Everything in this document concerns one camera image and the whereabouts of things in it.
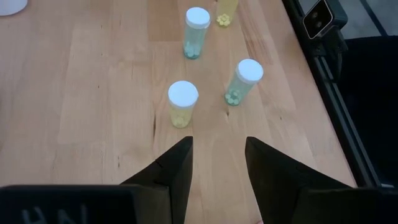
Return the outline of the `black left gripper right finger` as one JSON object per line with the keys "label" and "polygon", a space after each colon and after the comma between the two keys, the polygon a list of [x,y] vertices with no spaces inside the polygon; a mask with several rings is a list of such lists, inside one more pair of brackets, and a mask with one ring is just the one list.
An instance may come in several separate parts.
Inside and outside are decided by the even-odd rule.
{"label": "black left gripper right finger", "polygon": [[348,186],[249,136],[246,165],[264,224],[291,224],[301,191]]}

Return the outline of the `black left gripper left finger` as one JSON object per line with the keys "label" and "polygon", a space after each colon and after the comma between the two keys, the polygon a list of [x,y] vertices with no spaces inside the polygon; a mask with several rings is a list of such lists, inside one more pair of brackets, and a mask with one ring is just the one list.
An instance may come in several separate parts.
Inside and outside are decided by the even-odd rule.
{"label": "black left gripper left finger", "polygon": [[184,224],[193,173],[193,137],[186,136],[121,185],[134,188],[138,224]]}

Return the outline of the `yellow pill bottle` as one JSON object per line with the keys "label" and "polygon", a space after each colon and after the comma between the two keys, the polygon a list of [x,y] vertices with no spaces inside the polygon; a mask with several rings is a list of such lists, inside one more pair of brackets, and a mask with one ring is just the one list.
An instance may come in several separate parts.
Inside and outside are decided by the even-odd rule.
{"label": "yellow pill bottle", "polygon": [[167,93],[172,124],[176,128],[188,126],[199,97],[196,86],[186,80],[180,80],[171,84]]}
{"label": "yellow pill bottle", "polygon": [[234,17],[239,0],[217,0],[216,21],[220,27],[228,27]]}

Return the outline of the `white plastic bin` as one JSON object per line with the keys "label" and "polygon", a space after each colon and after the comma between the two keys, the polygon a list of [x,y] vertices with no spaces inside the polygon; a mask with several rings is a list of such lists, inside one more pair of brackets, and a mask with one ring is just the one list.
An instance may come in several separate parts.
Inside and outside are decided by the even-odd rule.
{"label": "white plastic bin", "polygon": [[0,0],[0,16],[10,16],[22,11],[28,0]]}

